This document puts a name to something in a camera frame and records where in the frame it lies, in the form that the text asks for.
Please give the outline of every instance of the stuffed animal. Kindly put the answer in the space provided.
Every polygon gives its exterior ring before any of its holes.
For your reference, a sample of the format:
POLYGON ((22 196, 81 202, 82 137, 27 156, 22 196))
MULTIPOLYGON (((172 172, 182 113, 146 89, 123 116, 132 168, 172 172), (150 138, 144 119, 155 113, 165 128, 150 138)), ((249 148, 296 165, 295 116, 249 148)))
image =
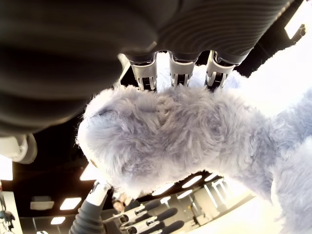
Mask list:
POLYGON ((158 93, 120 86, 86 108, 77 141, 114 187, 133 197, 207 170, 239 180, 281 210, 283 234, 312 233, 312 35, 247 79, 170 87, 159 54, 158 93))

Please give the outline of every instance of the ceiling light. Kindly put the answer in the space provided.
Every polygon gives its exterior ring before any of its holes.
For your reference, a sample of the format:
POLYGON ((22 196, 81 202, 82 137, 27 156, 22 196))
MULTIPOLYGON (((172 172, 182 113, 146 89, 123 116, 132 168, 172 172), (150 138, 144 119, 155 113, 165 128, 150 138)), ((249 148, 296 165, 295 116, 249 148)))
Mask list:
POLYGON ((164 197, 164 198, 162 198, 161 200, 160 200, 160 203, 161 204, 164 204, 164 203, 166 203, 166 202, 168 202, 169 200, 170 200, 170 196, 167 196, 167 197, 164 197))
POLYGON ((191 179, 188 182, 186 182, 185 184, 183 184, 182 188, 185 189, 185 188, 190 187, 191 185, 193 185, 197 181, 199 181, 202 177, 203 177, 202 175, 195 176, 193 179, 191 179))
POLYGON ((215 178, 216 176, 217 176, 216 173, 212 173, 210 176, 208 176, 208 177, 205 179, 205 181, 207 182, 207 181, 209 181, 209 180, 212 180, 212 179, 215 178))
POLYGON ((12 160, 0 155, 0 180, 13 180, 12 160))
POLYGON ((80 180, 97 180, 101 178, 101 174, 92 163, 89 163, 80 176, 80 180))
POLYGON ((65 220, 65 217, 54 217, 51 221, 52 225, 62 224, 65 220))
POLYGON ((169 183, 166 184, 164 187, 157 189, 155 192, 152 193, 153 196, 157 196, 162 194, 163 192, 167 191, 168 189, 170 189, 172 186, 174 186, 175 183, 169 183))
POLYGON ((306 17, 311 14, 308 5, 308 2, 304 0, 292 16, 292 18, 286 24, 284 29, 289 39, 292 39, 294 37, 300 26, 306 22, 306 17))
POLYGON ((192 189, 190 189, 190 190, 188 190, 188 191, 186 191, 186 192, 184 192, 184 193, 182 193, 181 195, 179 195, 178 197, 177 197, 177 199, 181 199, 181 198, 184 198, 184 197, 186 197, 188 194, 191 194, 192 193, 192 189))
POLYGON ((63 201, 63 204, 60 206, 60 210, 72 210, 81 202, 81 197, 67 198, 63 201))

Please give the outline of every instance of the ceiling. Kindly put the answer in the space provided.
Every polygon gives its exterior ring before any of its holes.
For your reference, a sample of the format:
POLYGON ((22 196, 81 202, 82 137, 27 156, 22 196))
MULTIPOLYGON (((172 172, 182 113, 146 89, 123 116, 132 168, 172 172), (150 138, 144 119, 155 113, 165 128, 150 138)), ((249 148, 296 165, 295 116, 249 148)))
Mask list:
MULTIPOLYGON (((242 75, 249 76, 252 71, 255 71, 276 51, 293 45, 300 39, 301 35, 304 33, 303 31, 299 30, 293 39, 289 39, 284 30, 286 23, 294 14, 300 3, 301 0, 295 0, 294 3, 292 3, 236 70, 242 75)), ((208 54, 209 51, 203 52, 197 64, 206 64, 208 54)), ((136 85, 131 69, 126 73, 122 84, 136 85)), ((81 114, 67 123, 50 127, 35 134, 38 145, 38 156, 35 162, 30 165, 14 163, 14 180, 3 181, 3 189, 5 191, 13 191, 15 194, 20 217, 69 215, 78 212, 77 209, 60 211, 59 207, 67 197, 82 197, 82 199, 85 199, 93 185, 93 181, 79 180, 81 173, 87 165, 87 160, 82 151, 75 144, 75 136, 77 134, 78 124, 81 121, 81 114), (47 195, 52 198, 55 202, 53 209, 47 211, 30 210, 31 197, 41 195, 47 195)), ((197 174, 203 175, 203 177, 194 185, 195 187, 202 185, 204 183, 204 178, 209 175, 208 172, 200 172, 197 174)), ((159 197, 183 191, 184 189, 182 189, 181 186, 188 179, 189 178, 177 183, 159 197)), ((109 192, 104 209, 112 208, 111 196, 112 192, 109 192)), ((150 199, 152 199, 152 196, 147 195, 140 198, 140 201, 147 201, 150 199)))

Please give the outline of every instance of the robotic hand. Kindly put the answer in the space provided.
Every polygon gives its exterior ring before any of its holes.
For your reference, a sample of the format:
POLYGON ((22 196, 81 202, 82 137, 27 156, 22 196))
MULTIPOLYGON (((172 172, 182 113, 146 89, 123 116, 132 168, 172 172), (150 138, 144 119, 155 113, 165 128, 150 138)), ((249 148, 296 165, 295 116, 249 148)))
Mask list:
POLYGON ((152 201, 132 210, 115 215, 102 221, 100 214, 110 186, 106 181, 96 181, 69 231, 70 234, 169 234, 183 225, 176 221, 165 227, 163 221, 177 213, 170 208, 157 216, 149 216, 147 212, 160 205, 160 201, 152 201))

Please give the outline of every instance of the fluffy fur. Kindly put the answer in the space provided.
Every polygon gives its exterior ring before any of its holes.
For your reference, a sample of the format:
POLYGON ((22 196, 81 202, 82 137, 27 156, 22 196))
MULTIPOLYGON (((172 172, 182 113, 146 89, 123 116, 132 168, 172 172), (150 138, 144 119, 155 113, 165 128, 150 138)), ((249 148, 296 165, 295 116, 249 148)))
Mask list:
POLYGON ((132 196, 208 170, 280 207, 282 233, 311 233, 311 39, 307 33, 248 80, 234 72, 214 93, 195 87, 203 84, 202 67, 191 87, 166 89, 169 70, 161 63, 158 93, 130 86, 96 96, 78 143, 112 185, 132 196), (274 79, 280 87, 265 93, 274 79))

